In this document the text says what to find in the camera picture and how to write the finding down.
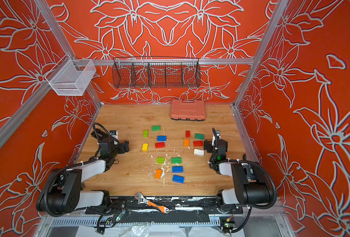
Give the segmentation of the yellow lego brick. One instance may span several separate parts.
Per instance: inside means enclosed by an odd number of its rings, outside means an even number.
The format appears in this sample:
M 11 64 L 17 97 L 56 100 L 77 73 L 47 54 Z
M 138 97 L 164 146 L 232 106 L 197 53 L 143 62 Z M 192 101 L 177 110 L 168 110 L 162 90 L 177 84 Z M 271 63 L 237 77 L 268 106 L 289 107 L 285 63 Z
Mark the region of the yellow lego brick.
M 142 151 L 148 151 L 148 143 L 143 143 L 142 145 Z

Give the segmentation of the lime green lego brick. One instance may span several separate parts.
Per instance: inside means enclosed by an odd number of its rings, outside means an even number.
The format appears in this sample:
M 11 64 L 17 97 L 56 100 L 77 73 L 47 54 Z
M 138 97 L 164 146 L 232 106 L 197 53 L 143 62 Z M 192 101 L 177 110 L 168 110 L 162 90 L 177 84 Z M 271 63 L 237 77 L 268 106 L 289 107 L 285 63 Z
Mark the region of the lime green lego brick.
M 148 137 L 148 130 L 144 130 L 143 133 L 142 133 L 142 136 L 145 138 L 145 137 Z

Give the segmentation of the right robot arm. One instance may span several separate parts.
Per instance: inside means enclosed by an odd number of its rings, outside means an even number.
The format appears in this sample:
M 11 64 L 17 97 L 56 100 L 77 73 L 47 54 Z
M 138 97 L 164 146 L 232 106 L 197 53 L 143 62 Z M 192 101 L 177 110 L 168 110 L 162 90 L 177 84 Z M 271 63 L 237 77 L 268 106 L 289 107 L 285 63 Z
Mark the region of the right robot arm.
M 228 158 L 228 142 L 214 128 L 212 133 L 212 140 L 204 141 L 204 150 L 211 154 L 209 168 L 233 180 L 233 188 L 220 190 L 216 195 L 217 205 L 243 205 L 257 209 L 273 207 L 278 193 L 270 174 L 258 162 Z

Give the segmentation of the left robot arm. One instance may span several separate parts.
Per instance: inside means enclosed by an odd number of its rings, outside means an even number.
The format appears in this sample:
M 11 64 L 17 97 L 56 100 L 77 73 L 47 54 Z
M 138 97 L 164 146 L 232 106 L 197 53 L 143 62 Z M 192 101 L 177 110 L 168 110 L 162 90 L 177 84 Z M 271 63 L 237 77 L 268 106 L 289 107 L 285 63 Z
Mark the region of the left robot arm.
M 91 135 L 98 141 L 95 155 L 85 162 L 52 170 L 36 202 L 37 211 L 52 217 L 80 209 L 90 214 L 112 215 L 118 207 L 111 201 L 109 191 L 85 191 L 83 183 L 118 164 L 117 156 L 129 152 L 129 142 L 119 141 L 118 131 L 108 131 L 97 122 L 92 127 Z

